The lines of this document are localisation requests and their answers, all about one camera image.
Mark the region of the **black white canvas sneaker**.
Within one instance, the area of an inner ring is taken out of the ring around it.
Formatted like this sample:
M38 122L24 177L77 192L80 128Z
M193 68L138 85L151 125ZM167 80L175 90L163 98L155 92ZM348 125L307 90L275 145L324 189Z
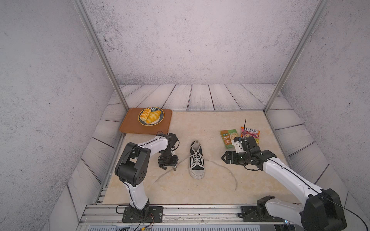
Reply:
M205 176L204 158L198 140L195 140L190 147L189 173L196 180L200 180Z

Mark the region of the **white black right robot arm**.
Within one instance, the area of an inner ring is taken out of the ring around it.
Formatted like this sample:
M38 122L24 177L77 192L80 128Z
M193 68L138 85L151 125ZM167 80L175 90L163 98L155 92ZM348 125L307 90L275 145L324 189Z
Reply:
M301 177L271 151L227 151L221 159L226 164L256 166L279 181L300 201L294 204L264 197L260 202L263 213L293 222L306 231L342 231L347 228L338 193L332 189L322 189Z

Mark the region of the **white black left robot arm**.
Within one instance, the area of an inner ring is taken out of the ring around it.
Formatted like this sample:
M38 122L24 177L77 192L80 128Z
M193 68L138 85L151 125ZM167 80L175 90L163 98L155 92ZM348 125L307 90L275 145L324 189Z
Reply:
M144 143L128 143L115 167L115 175L124 183L130 196L130 206L136 210L145 210L149 199L145 194L143 181L147 174L150 158L159 153L159 168L177 169L178 156L174 154L179 144L173 133L159 134Z

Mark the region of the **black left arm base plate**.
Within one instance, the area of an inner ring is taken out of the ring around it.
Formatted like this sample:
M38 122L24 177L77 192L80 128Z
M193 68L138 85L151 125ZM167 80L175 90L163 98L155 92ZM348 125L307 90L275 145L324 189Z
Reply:
M146 206L142 210L137 210L132 206L127 206L123 213L123 223L161 223L163 219L164 207Z

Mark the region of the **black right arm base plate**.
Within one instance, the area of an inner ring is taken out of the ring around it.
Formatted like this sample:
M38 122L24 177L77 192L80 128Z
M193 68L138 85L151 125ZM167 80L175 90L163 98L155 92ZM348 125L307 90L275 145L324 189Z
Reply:
M285 222L284 219L273 217L259 206L241 206L241 212L237 214L243 222Z

